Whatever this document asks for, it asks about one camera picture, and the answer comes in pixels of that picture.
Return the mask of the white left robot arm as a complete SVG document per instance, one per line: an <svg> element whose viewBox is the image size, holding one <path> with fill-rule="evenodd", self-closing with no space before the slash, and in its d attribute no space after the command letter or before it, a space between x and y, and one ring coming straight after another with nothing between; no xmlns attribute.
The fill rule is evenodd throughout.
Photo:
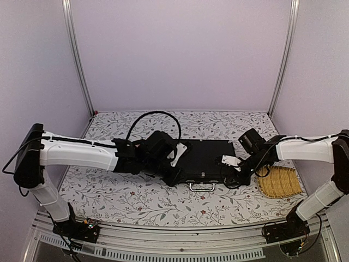
<svg viewBox="0 0 349 262"><path fill-rule="evenodd" d="M15 183L29 190L70 237L81 232L74 212L52 184L45 167L49 165L85 166L116 173L159 174L170 186L179 181L177 162L188 150L179 139L155 131L146 140L84 140L46 132L43 125L32 125L19 149L11 157Z"/></svg>

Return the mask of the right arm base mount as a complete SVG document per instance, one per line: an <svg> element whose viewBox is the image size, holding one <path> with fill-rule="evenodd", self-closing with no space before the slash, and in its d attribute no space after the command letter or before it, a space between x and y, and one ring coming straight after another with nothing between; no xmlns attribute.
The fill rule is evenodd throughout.
<svg viewBox="0 0 349 262"><path fill-rule="evenodd" d="M280 241L298 238L297 241L288 242L280 245L283 254L289 257L297 256L301 253L306 241L309 238L310 228L307 221L303 221L298 217L295 210L292 210L283 223L266 223L261 234L267 243L275 243Z"/></svg>

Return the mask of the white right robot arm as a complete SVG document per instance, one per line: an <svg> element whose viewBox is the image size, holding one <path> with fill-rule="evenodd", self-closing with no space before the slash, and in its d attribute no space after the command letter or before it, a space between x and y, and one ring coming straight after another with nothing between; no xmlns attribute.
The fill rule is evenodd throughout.
<svg viewBox="0 0 349 262"><path fill-rule="evenodd" d="M348 128L324 136L276 135L270 139L250 129L238 141L249 157L233 157L233 163L229 157L223 158L230 170L222 182L228 196L241 195L234 205L234 221L271 221L295 214L282 225L284 236L293 238L302 231L304 221L348 194ZM251 189L253 179L272 177L272 172L263 173L263 168L289 161L298 167L296 179L304 182L308 196L298 193L271 200Z"/></svg>

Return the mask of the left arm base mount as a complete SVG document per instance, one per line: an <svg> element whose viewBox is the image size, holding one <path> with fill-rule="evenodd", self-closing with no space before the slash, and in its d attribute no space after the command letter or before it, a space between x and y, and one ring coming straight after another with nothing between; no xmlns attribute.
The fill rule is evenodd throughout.
<svg viewBox="0 0 349 262"><path fill-rule="evenodd" d="M87 218L83 222L76 220L74 209L69 206L69 217L66 221L57 222L53 220L53 232L68 239L80 240L89 243L97 243L100 226L98 222Z"/></svg>

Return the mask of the black poker case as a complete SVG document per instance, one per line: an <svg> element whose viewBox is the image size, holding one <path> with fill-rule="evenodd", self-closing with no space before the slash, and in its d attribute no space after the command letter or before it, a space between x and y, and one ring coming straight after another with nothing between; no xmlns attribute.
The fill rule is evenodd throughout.
<svg viewBox="0 0 349 262"><path fill-rule="evenodd" d="M233 143L228 140L186 139L186 146L176 166L180 168L180 180L176 183L223 183L231 168L222 163L222 157L235 156Z"/></svg>

